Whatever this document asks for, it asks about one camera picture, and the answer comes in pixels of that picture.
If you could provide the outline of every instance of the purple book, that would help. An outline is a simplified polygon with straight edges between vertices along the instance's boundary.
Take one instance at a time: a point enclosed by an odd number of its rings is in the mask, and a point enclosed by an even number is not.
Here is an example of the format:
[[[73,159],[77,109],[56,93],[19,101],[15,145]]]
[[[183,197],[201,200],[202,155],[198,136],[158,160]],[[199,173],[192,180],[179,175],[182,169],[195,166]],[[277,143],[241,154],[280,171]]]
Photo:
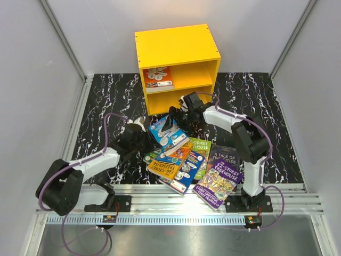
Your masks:
[[[242,177],[243,174],[235,166],[220,159],[195,185],[193,191],[209,206],[218,210]]]

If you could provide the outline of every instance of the book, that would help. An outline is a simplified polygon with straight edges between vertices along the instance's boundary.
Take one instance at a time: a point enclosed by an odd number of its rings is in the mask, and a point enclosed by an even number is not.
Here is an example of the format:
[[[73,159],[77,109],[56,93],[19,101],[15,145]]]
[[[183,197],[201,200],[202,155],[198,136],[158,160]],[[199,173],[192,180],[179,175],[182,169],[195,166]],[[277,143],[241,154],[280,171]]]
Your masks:
[[[195,180],[200,180],[206,173],[207,161],[209,156],[209,151],[211,149],[211,141],[208,140],[201,140],[197,138],[189,137],[190,141],[194,143],[192,150],[198,152],[199,154],[205,157],[200,169],[198,170],[196,176],[194,177]]]
[[[146,93],[174,89],[169,67],[150,68],[143,71]]]
[[[219,159],[195,185],[193,191],[213,209],[218,208],[225,201],[234,187],[241,181],[242,173]]]
[[[160,153],[155,157],[155,160],[175,165],[182,165],[192,148],[193,142],[188,141],[181,148],[175,150],[169,156],[166,156],[165,153]]]
[[[173,121],[173,126],[166,130],[161,131],[164,127],[168,116],[163,117],[156,123],[149,127],[151,134],[154,136],[156,141],[162,146],[162,151],[166,156],[169,156],[177,149],[181,148],[190,139],[177,125],[176,121]]]
[[[150,164],[161,153],[162,153],[161,149],[149,152],[149,153],[144,155],[143,161],[146,164]]]
[[[153,160],[148,166],[147,170],[151,173],[156,174],[157,176],[163,177],[167,180],[174,180],[176,173],[179,168],[175,164],[170,164],[166,162],[158,162]]]
[[[159,154],[147,166],[147,170],[167,180],[174,180],[177,172],[182,167],[185,159],[193,147],[192,142],[187,142],[175,152],[166,156],[164,153]]]
[[[239,171],[239,156],[235,148],[212,145],[206,170],[209,170],[218,159],[224,159],[227,163],[231,164],[237,168],[237,171]],[[236,191],[237,187],[235,187],[231,193],[234,194]]]
[[[181,169],[177,172],[175,179],[169,181],[165,178],[159,178],[159,181],[169,188],[172,188],[181,195],[184,195],[190,184],[192,183],[194,176],[199,171],[205,157],[195,151],[190,151],[187,159],[182,165]]]

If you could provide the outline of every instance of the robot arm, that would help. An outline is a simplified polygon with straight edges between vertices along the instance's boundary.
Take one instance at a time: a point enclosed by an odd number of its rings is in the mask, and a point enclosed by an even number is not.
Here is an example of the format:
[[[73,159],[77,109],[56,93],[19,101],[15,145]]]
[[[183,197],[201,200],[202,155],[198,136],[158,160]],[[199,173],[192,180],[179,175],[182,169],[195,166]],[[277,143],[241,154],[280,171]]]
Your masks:
[[[188,129],[189,123],[199,121],[232,133],[236,150],[244,163],[242,201],[247,208],[256,205],[265,196],[262,186],[264,161],[270,145],[264,134],[247,121],[250,120],[265,130],[262,120],[258,116],[236,115],[219,106],[213,106],[211,102],[204,104],[195,92],[182,97],[180,104],[180,109],[170,107],[163,129],[172,126],[173,119],[176,119],[178,126],[183,129]]]
[[[73,209],[109,211],[115,199],[115,192],[107,184],[83,184],[92,176],[128,161],[132,153],[153,150],[153,139],[143,126],[144,118],[128,121],[124,132],[100,152],[82,159],[66,162],[58,159],[53,162],[43,181],[36,190],[39,198],[46,183],[49,185],[42,194],[42,202],[60,216]],[[68,168],[55,178],[61,170]]]

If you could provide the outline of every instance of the green book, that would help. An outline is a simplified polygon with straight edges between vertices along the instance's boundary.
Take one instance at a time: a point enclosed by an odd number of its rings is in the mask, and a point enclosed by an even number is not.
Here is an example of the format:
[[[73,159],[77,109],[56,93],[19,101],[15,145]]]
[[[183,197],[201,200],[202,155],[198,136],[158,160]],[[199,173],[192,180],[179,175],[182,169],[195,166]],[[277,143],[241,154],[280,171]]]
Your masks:
[[[192,138],[192,137],[189,137],[189,138],[190,138],[190,141],[194,143],[192,150],[205,157],[205,160],[203,161],[200,169],[198,170],[196,176],[194,177],[195,180],[201,180],[201,178],[206,173],[206,166],[207,166],[209,151],[211,149],[212,142],[207,141],[207,140]]]
[[[148,154],[145,154],[143,161],[149,165],[155,159],[155,157],[157,157],[161,153],[162,153],[162,150],[159,149],[159,150],[155,150],[153,152],[150,152]]]

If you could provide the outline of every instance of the gray wall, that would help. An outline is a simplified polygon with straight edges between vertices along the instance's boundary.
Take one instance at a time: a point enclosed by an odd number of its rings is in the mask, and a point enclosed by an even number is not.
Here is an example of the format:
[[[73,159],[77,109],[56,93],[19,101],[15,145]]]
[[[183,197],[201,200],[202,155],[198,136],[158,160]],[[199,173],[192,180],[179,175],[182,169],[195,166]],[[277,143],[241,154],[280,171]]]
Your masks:
[[[308,0],[48,0],[85,73],[138,72],[134,32],[207,23],[220,72],[270,72]]]
[[[82,83],[37,0],[0,1],[0,35],[0,255],[23,255]]]
[[[319,1],[274,79],[308,190],[341,253],[341,1]]]

